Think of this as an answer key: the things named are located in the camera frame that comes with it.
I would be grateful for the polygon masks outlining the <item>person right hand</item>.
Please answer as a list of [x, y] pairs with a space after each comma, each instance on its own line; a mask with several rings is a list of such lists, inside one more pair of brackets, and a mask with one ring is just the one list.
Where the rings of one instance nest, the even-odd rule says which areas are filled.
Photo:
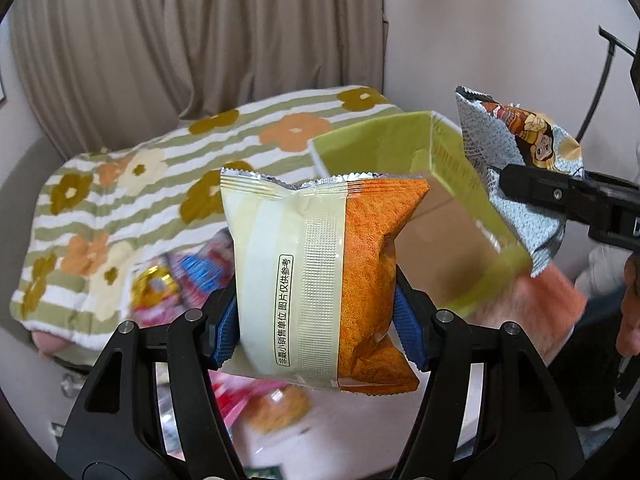
[[622, 301], [622, 322], [616, 339], [621, 356], [638, 356], [640, 350], [639, 254], [634, 252], [625, 264], [626, 292]]

